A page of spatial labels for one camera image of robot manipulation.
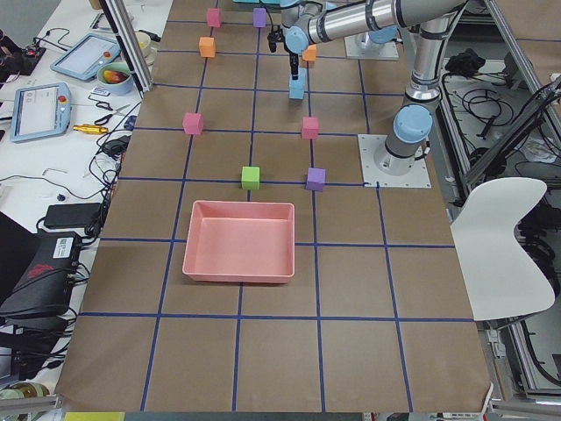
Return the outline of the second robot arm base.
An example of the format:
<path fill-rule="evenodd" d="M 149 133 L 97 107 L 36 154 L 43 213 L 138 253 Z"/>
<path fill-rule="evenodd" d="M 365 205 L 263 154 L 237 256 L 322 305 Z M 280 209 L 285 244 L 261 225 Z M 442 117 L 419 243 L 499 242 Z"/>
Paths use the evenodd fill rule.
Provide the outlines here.
<path fill-rule="evenodd" d="M 397 61 L 399 53 L 395 25 L 378 31 L 363 32 L 344 39 L 346 57 L 358 60 Z"/>

